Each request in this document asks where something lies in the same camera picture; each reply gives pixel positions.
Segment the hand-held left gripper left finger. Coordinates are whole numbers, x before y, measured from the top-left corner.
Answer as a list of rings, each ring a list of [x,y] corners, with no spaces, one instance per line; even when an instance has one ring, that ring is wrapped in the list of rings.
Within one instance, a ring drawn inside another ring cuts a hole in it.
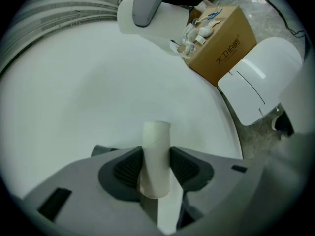
[[[50,235],[159,236],[140,204],[142,154],[133,147],[72,162],[23,201]]]

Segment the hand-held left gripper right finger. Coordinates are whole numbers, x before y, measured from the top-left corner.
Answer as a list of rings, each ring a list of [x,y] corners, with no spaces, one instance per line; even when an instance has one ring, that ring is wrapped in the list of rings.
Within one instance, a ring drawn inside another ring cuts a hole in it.
[[[266,155],[253,160],[171,147],[170,166],[184,194],[178,236],[248,236],[248,209]]]

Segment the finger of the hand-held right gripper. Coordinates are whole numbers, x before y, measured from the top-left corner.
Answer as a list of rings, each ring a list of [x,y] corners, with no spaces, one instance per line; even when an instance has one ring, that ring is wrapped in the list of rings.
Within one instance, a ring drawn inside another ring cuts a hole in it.
[[[133,0],[132,19],[136,26],[147,27],[163,0]]]

